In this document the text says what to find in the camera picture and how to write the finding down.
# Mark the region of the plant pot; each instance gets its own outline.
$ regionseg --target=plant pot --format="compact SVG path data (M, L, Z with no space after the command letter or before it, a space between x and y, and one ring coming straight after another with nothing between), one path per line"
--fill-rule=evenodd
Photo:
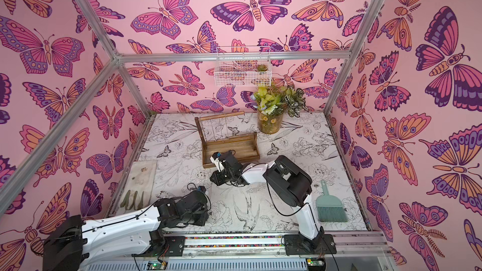
M258 128L265 134L274 134L280 130L283 114L277 116L264 115L258 111Z

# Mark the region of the wooden tray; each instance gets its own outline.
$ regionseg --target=wooden tray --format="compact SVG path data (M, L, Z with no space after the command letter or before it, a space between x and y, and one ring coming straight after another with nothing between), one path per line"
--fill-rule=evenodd
M211 156L216 153L224 153L229 150L234 150L234 157L238 159L239 162L250 162L259 159L258 145L256 143L257 133L251 132L247 134L241 134L237 136L228 137L226 139L221 139L217 141L206 141L201 129L201 121L225 118L230 116L244 115L243 111L219 114L213 116L196 117L194 121L198 127L199 136L202 142L202 166L204 168L215 167L211 162Z

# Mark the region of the black cable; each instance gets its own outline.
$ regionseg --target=black cable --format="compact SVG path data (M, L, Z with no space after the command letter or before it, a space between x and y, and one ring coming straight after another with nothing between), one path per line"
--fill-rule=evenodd
M316 226L315 215L313 214L313 211L311 210L311 205L309 205L309 206L310 206L311 217L313 218L313 222L315 222L316 231L318 232L318 234L320 234L320 231L318 230L318 227ZM323 236L321 235L320 237L322 238L323 243L325 243L326 249L330 250L330 247L328 246L328 243L325 241ZM338 268L338 263L336 262L336 259L334 258L333 252L331 250L330 250L330 254L333 256L333 260L334 260L334 263L336 264L336 268L338 269L338 271L340 271L340 268Z
M279 214L281 214L282 216L284 216L284 217L291 217L291 216L296 215L296 213L298 213L298 211L300 211L303 207L305 207L306 204L308 204L308 202L306 202L306 203L304 203L303 206L300 207L300 209L298 209L296 212L294 212L294 213L292 213L292 214L290 214L290 215L284 215L284 214L282 214L282 213L278 210L278 208L276 208L276 205L274 205L273 197L271 196L271 192L269 191L269 184L268 184L268 193L269 193L269 197L271 198L271 203L273 203L274 209L276 209L276 211L277 211Z

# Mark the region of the teal brush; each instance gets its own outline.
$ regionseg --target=teal brush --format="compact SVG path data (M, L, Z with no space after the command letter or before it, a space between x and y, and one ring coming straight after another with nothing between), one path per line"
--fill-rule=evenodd
M323 196L316 198L318 220L320 222L348 222L343 203L335 196L330 196L326 182L322 180Z

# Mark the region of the pink wall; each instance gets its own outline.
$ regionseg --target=pink wall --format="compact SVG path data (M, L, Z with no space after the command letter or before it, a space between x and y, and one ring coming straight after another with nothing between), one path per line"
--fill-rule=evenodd
M482 59L474 6L479 0L386 0L377 36L365 44L366 57L376 60L360 73L353 68L347 112L339 98L331 113L370 222L384 231L401 270L482 267ZM410 11L397 21L395 13L406 12L398 7ZM388 21L400 24L388 28L390 39ZM448 60L449 70L430 76L461 52L459 62ZM394 96L384 107L378 100L385 90Z

